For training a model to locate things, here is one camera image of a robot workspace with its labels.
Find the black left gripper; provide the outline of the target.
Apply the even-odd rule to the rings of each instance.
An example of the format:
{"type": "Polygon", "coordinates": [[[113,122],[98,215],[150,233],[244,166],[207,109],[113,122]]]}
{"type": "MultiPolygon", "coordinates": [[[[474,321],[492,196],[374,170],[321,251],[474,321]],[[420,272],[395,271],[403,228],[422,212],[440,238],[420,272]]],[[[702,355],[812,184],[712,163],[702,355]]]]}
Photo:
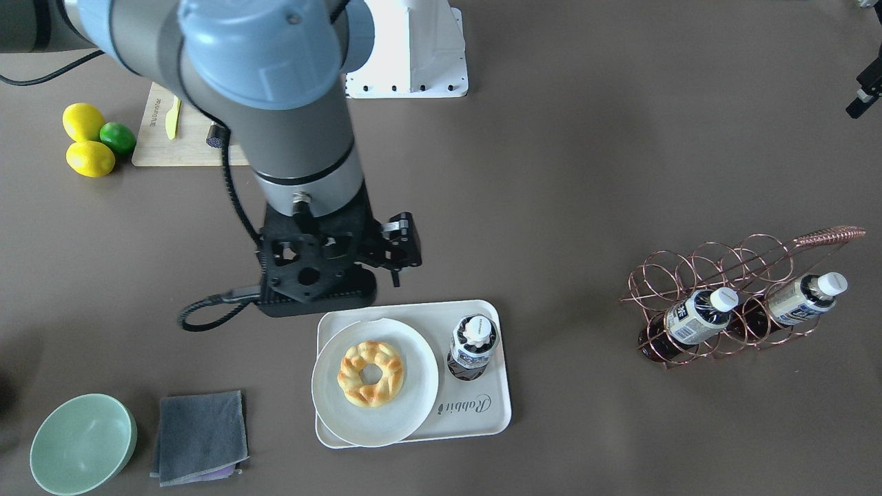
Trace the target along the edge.
{"type": "Polygon", "coordinates": [[[881,96],[881,56],[880,54],[856,77],[859,85],[857,97],[846,107],[851,119],[858,119],[870,109],[870,104],[881,96]]]}

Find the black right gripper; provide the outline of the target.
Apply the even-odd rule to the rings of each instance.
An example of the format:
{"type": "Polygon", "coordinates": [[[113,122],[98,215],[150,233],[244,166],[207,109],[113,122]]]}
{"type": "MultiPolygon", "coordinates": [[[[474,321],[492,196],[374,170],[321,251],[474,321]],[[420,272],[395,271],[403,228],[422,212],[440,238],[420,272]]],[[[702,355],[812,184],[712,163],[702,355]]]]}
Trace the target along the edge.
{"type": "Polygon", "coordinates": [[[265,210],[256,306],[269,317],[370,307],[378,292],[372,268],[389,271],[399,287],[401,272],[422,264],[413,214],[379,223],[365,189],[327,216],[313,216],[305,202],[293,206],[293,216],[265,210]]]}

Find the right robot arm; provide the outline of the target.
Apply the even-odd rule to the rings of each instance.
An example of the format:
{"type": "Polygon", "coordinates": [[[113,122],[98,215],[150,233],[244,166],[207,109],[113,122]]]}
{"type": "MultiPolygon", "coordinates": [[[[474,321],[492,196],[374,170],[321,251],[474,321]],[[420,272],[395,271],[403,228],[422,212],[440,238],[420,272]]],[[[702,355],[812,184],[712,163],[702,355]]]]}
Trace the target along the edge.
{"type": "Polygon", "coordinates": [[[363,65],[374,22],[362,1],[3,1],[3,53],[98,48],[157,82],[238,141],[267,211],[255,231],[259,285],[182,311],[254,304],[271,317],[368,307],[372,268],[393,283],[422,263],[407,211],[379,223],[358,158],[342,75],[363,65]]]}

